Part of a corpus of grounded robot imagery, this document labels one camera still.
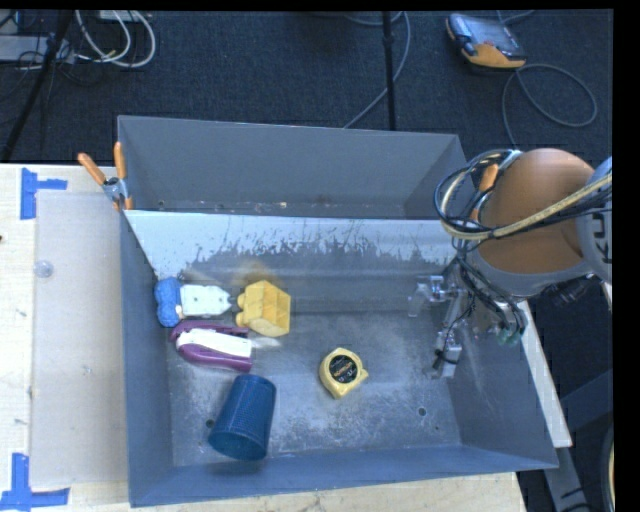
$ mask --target clamp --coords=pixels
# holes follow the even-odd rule
[[[94,181],[102,187],[104,193],[113,202],[113,207],[118,211],[122,208],[132,210],[133,198],[129,195],[125,181],[127,168],[124,163],[122,144],[120,142],[116,142],[113,147],[113,159],[116,165],[117,177],[107,178],[89,155],[86,153],[78,154],[78,162],[89,172]]]

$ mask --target blue cup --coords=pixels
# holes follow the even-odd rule
[[[214,450],[239,460],[260,460],[267,455],[275,385],[258,375],[239,375],[209,434]]]

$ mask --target yellow tape measure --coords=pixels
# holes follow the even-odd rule
[[[322,360],[319,374],[333,398],[342,398],[369,376],[358,355],[344,348],[335,349]]]

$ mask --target yellow toy block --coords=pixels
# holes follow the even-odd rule
[[[242,309],[236,315],[238,326],[272,338],[289,332],[291,297],[270,282],[247,286],[238,296],[238,306]]]

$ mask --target toy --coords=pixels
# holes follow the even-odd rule
[[[236,315],[239,326],[270,337],[289,332],[291,297],[268,281],[247,286],[238,296],[238,306],[243,309]]]
[[[248,333],[246,327],[229,327],[210,320],[183,320],[172,329],[169,340],[191,363],[249,372],[253,362]]]
[[[159,280],[154,287],[158,320],[175,327],[187,317],[222,315],[231,307],[229,294],[218,286],[182,284],[175,277]]]

